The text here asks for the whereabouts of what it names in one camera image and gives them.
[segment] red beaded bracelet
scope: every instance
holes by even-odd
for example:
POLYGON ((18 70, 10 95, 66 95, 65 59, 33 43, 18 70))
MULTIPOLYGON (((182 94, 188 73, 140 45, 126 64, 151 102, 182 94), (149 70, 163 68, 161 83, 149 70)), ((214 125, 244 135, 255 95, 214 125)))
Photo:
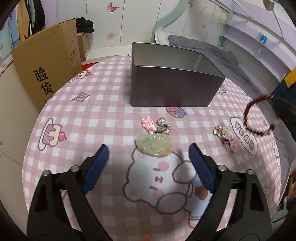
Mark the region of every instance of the red beaded bracelet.
POLYGON ((246 130, 252 132, 253 134, 257 134, 259 136, 264 136, 264 135, 268 135, 270 134, 270 131, 273 131, 276 127, 276 124, 277 122, 279 121, 279 119, 276 119, 275 122, 273 122, 269 128, 262 132, 262 131, 258 131, 258 130, 255 130, 251 127, 248 126, 248 114, 249 114, 249 111, 251 109, 251 107, 259 102, 262 102, 264 100, 274 100, 275 97, 273 95, 262 95, 262 96, 259 96, 258 98, 255 98, 253 99, 246 107, 245 111, 244 111, 244 125, 246 126, 246 130))

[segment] green jade stone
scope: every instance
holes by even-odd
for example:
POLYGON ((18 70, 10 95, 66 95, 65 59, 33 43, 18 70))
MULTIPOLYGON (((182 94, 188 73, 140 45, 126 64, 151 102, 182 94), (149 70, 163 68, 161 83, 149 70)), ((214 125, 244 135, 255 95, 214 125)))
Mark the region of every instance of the green jade stone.
POLYGON ((172 140, 168 134, 145 134, 136 139, 137 150, 150 156, 163 157, 172 153, 172 140))

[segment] round table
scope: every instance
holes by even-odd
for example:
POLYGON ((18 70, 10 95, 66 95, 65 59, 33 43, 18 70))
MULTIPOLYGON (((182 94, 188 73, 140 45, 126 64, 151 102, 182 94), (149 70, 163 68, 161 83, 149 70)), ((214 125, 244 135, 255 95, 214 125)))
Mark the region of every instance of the round table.
MULTIPOLYGON (((153 241, 183 241, 211 197, 188 161, 188 147, 196 143, 205 155, 230 170, 255 170, 269 210, 275 213, 281 188, 279 155, 273 134, 254 137, 244 131, 242 113, 250 97, 226 78, 206 108, 132 107, 130 60, 130 55, 122 55, 93 65, 46 103, 23 164, 28 209, 43 170, 65 172, 105 144, 110 157, 87 199, 113 240, 137 241, 150 235, 153 241), (164 117, 172 125, 173 153, 169 156, 150 157, 135 149, 135 139, 147 134, 141 125, 147 116, 155 122, 164 117), (239 147, 236 153, 227 151, 221 139, 213 135, 217 125, 232 133, 239 147), (56 138, 50 138, 49 131, 54 131, 56 138)), ((257 106, 252 107, 249 120, 257 128, 269 125, 257 106)), ((220 229, 227 225, 235 194, 233 190, 229 196, 220 229)), ((79 229, 68 195, 65 191, 62 195, 69 220, 79 229)))

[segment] white cabinet door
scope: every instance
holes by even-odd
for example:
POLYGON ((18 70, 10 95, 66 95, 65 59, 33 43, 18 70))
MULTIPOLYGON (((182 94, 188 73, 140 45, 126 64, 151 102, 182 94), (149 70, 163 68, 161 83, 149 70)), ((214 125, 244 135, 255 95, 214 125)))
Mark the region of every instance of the white cabinet door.
POLYGON ((60 23, 72 18, 85 18, 86 2, 87 0, 57 0, 57 22, 60 23))
POLYGON ((184 30, 186 36, 199 35, 206 42, 216 4, 208 0, 193 0, 184 30))
POLYGON ((161 0, 125 0, 120 45, 151 42, 161 0))
POLYGON ((225 9, 219 7, 218 5, 216 6, 211 24, 208 29, 207 37, 205 39, 206 43, 217 46, 219 37, 225 25, 227 14, 228 12, 225 9))
POLYGON ((0 151, 22 165, 38 111, 13 63, 0 76, 0 113, 0 151))
MULTIPOLYGON (((171 11, 173 11, 173 9, 177 6, 179 1, 180 0, 162 0, 157 21, 165 17, 166 15, 168 15, 171 11)), ((182 15, 172 24, 165 27, 165 30, 168 30, 175 34, 182 35, 185 29, 189 10, 190 10, 190 6, 188 5, 187 9, 182 13, 182 15)))
POLYGON ((0 155, 0 199, 9 216, 26 234, 28 211, 22 187, 22 166, 0 155))
POLYGON ((124 0, 88 0, 86 18, 94 22, 90 48, 120 45, 124 0))

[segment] pearl charm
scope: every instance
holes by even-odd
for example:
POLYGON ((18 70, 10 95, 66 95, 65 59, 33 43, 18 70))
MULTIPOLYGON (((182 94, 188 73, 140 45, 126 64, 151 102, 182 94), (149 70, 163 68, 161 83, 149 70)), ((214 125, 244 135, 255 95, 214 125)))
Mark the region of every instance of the pearl charm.
POLYGON ((158 120, 157 120, 157 125, 159 125, 159 126, 161 126, 161 125, 163 125, 163 124, 165 124, 166 123, 166 120, 165 120, 165 118, 163 118, 163 117, 160 117, 158 120))
POLYGON ((222 131, 223 130, 223 127, 221 125, 218 125, 218 126, 216 126, 216 130, 217 131, 222 131))

